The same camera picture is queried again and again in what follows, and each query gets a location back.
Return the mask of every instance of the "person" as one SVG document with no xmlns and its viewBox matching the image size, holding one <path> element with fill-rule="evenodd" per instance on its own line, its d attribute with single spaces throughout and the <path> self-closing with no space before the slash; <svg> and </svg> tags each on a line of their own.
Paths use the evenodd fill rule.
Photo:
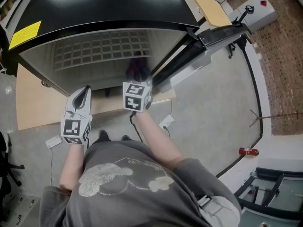
<svg viewBox="0 0 303 227">
<path fill-rule="evenodd" d="M 226 198 L 240 219 L 231 191 L 184 158 L 147 111 L 135 121 L 148 146 L 128 136 L 111 141 L 104 130 L 85 154 L 83 145 L 70 146 L 59 188 L 44 189 L 40 226 L 209 227 L 198 204 L 204 196 Z"/>
</svg>

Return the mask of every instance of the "fire extinguisher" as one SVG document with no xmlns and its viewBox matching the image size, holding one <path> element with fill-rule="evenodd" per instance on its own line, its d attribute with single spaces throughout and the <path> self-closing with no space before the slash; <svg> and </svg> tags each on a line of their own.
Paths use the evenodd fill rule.
<svg viewBox="0 0 303 227">
<path fill-rule="evenodd" d="M 243 148 L 239 149 L 240 155 L 248 155 L 248 156 L 257 156 L 259 155 L 259 151 L 257 149 Z"/>
</svg>

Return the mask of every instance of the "white cube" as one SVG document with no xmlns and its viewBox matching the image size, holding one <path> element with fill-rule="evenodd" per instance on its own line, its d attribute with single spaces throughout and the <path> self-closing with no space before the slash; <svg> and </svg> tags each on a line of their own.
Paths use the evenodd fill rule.
<svg viewBox="0 0 303 227">
<path fill-rule="evenodd" d="M 143 112 L 150 97 L 151 87 L 143 84 L 123 83 L 123 108 Z"/>
<path fill-rule="evenodd" d="M 61 119 L 61 136 L 68 144 L 84 144 L 89 136 L 89 119 Z"/>
</svg>

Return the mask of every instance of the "refrigerator top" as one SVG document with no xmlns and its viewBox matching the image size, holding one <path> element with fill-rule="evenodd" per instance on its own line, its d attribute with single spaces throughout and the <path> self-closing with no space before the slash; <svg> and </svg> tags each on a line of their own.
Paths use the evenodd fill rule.
<svg viewBox="0 0 303 227">
<path fill-rule="evenodd" d="M 58 38 L 107 29 L 199 28 L 185 0 L 31 0 L 15 32 L 39 21 L 36 37 L 12 51 L 21 52 Z"/>
</svg>

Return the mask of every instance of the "wooden board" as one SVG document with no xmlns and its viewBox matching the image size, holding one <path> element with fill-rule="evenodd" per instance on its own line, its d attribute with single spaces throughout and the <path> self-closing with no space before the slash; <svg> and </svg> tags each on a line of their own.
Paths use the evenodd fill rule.
<svg viewBox="0 0 303 227">
<path fill-rule="evenodd" d="M 216 27 L 231 25 L 231 21 L 216 0 L 195 0 L 207 22 Z"/>
<path fill-rule="evenodd" d="M 51 87 L 44 87 L 41 80 L 19 64 L 16 86 L 16 111 L 18 129 L 24 130 L 61 120 L 67 97 Z M 172 89 L 166 93 L 156 92 L 153 103 L 176 97 Z M 103 90 L 92 92 L 91 114 L 105 113 L 123 108 L 122 87 L 112 90 L 105 97 Z"/>
</svg>

